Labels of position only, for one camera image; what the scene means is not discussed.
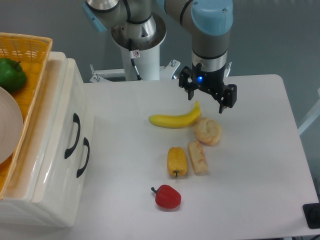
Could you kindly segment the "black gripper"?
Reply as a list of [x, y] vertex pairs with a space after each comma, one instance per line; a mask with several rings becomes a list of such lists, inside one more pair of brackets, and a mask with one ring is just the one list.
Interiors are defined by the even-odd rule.
[[194, 97], [194, 91], [200, 90], [217, 98], [219, 113], [224, 109], [232, 108], [237, 101], [237, 85], [224, 84], [226, 65], [216, 71], [203, 71], [203, 66], [198, 63], [192, 69], [185, 66], [180, 74], [178, 86], [187, 93], [189, 101]]

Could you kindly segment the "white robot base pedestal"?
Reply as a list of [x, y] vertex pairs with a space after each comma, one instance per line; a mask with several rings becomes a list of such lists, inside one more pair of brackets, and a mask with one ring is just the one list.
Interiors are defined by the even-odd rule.
[[[123, 68], [127, 69], [131, 63], [134, 70], [142, 71], [160, 67], [160, 45], [166, 34], [165, 22], [156, 13], [141, 24], [125, 21], [111, 29], [112, 38], [121, 52]], [[143, 80], [145, 73], [137, 72], [136, 76], [137, 81]]]

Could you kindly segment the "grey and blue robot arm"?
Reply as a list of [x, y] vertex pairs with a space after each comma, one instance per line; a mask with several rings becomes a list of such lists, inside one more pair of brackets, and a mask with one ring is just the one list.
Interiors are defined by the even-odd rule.
[[[150, 0], [86, 0], [83, 8], [99, 31], [110, 30], [120, 48], [127, 81], [159, 80], [160, 45], [167, 29]], [[195, 90], [211, 95], [223, 111], [237, 100], [237, 87], [225, 84], [233, 25], [231, 0], [159, 0], [158, 6], [191, 35], [192, 63], [179, 73], [179, 87], [191, 99]]]

